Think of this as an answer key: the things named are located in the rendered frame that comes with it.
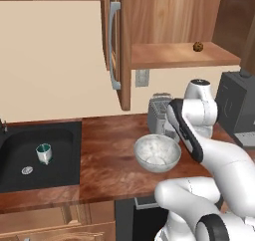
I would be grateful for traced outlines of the white marbled bowl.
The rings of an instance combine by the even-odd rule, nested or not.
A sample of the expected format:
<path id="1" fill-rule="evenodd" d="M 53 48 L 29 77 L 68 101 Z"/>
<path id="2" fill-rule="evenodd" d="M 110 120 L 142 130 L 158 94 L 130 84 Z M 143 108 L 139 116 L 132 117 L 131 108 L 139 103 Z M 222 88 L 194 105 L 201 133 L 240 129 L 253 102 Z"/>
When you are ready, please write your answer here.
<path id="1" fill-rule="evenodd" d="M 139 165 L 154 173 L 173 169 L 181 157 L 179 144 L 162 134 L 147 134 L 140 137 L 133 146 L 133 152 Z"/>

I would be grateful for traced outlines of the black coffee machine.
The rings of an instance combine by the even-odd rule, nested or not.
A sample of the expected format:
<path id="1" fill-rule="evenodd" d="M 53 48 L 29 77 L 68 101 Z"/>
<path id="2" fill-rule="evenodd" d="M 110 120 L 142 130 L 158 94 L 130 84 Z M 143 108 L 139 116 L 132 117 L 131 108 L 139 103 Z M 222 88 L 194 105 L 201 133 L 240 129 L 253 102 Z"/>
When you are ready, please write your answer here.
<path id="1" fill-rule="evenodd" d="M 223 72 L 215 100 L 222 128 L 239 146 L 255 149 L 255 76 Z"/>

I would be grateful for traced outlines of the wooden base drawers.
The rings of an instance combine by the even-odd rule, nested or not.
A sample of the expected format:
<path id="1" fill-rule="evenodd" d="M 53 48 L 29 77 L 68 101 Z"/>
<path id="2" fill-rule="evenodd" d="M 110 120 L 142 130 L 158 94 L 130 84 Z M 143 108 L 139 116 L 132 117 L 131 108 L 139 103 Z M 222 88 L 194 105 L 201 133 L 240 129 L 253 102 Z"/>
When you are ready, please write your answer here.
<path id="1" fill-rule="evenodd" d="M 94 234 L 95 241 L 116 241 L 113 201 L 64 205 L 0 214 L 0 241 L 57 241 L 66 233 Z"/>

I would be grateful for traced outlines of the grey wall outlet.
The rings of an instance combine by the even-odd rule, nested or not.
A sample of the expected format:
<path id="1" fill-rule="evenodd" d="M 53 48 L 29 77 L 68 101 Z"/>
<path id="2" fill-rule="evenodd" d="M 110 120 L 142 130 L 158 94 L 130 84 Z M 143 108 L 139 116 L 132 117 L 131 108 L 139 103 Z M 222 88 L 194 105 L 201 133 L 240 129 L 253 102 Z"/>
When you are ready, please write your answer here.
<path id="1" fill-rule="evenodd" d="M 149 83 L 149 70 L 136 70 L 135 71 L 135 86 L 147 87 Z"/>

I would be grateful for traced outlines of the black dishwasher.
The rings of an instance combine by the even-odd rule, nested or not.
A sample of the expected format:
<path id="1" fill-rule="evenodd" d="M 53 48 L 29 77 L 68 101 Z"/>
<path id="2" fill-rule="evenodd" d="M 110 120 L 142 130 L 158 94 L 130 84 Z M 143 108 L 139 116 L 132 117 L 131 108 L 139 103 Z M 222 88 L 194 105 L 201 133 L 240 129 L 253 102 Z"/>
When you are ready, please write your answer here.
<path id="1" fill-rule="evenodd" d="M 115 202 L 116 241 L 153 241 L 164 226 L 168 211 L 159 206 L 137 210 L 134 199 Z"/>

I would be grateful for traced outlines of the white mug teal inside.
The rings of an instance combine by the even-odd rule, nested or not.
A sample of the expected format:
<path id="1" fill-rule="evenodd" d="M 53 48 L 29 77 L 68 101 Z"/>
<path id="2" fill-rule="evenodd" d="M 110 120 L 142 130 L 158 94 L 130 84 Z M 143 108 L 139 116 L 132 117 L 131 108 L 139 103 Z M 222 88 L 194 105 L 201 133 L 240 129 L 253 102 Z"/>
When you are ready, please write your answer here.
<path id="1" fill-rule="evenodd" d="M 37 156 L 41 163 L 48 165 L 53 158 L 52 148 L 48 143 L 41 143 L 36 148 Z"/>

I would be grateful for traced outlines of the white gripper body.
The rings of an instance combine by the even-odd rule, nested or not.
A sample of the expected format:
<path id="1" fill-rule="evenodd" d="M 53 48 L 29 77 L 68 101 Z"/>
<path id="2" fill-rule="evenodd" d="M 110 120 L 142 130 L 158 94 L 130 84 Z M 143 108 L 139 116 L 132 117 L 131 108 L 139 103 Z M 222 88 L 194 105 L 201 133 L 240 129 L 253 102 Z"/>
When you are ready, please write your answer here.
<path id="1" fill-rule="evenodd" d="M 168 120 L 165 121 L 164 123 L 164 134 L 166 136 L 171 137 L 174 139 L 176 142 L 180 142 L 180 138 L 174 127 L 169 123 Z"/>

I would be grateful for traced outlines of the open wooden wall cabinet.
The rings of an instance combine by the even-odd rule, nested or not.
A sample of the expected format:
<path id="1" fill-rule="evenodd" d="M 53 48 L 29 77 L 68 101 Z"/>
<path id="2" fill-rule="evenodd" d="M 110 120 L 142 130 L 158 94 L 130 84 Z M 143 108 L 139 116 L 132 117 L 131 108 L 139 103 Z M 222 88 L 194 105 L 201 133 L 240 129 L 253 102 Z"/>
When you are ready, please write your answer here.
<path id="1" fill-rule="evenodd" d="M 255 0 L 121 0 L 122 109 L 133 70 L 238 65 L 254 22 Z"/>

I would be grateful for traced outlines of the silver toaster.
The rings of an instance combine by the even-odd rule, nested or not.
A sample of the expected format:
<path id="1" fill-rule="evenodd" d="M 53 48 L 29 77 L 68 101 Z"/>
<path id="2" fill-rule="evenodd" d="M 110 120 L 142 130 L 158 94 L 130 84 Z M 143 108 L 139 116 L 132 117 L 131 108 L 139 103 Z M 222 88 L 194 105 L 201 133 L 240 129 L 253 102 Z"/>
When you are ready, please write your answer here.
<path id="1" fill-rule="evenodd" d="M 147 111 L 147 126 L 151 133 L 164 134 L 166 108 L 171 100 L 172 97 L 169 93 L 156 93 L 150 98 Z"/>

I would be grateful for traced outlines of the black sink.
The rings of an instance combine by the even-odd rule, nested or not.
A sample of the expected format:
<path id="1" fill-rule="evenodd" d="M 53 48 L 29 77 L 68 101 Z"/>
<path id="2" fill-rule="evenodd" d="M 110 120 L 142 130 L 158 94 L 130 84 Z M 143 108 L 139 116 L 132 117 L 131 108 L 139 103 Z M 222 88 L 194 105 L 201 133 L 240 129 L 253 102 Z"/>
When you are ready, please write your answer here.
<path id="1" fill-rule="evenodd" d="M 56 122 L 8 126 L 0 131 L 0 193 L 49 188 L 80 183 L 82 123 Z M 41 163 L 36 148 L 48 143 L 53 158 Z M 32 166 L 33 172 L 21 170 Z"/>

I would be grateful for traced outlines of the wooden cabinet door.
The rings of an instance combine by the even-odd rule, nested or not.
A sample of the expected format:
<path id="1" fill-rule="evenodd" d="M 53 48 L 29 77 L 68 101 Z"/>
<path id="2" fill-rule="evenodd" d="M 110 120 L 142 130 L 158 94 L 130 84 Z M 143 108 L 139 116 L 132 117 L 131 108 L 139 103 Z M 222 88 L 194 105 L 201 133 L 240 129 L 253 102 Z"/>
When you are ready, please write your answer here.
<path id="1" fill-rule="evenodd" d="M 108 47 L 108 25 L 109 25 L 109 14 L 110 14 L 110 2 L 111 1 L 121 3 L 121 0 L 102 0 L 101 1 L 103 50 L 104 50 L 106 67 L 107 67 L 108 71 L 110 71 L 109 47 Z M 118 68 L 118 70 L 116 71 L 116 79 L 119 82 L 121 82 L 121 71 L 120 71 L 120 15 L 121 15 L 121 9 L 115 15 L 115 17 L 117 18 L 117 39 L 118 39 L 118 48 L 117 48 L 117 68 Z"/>

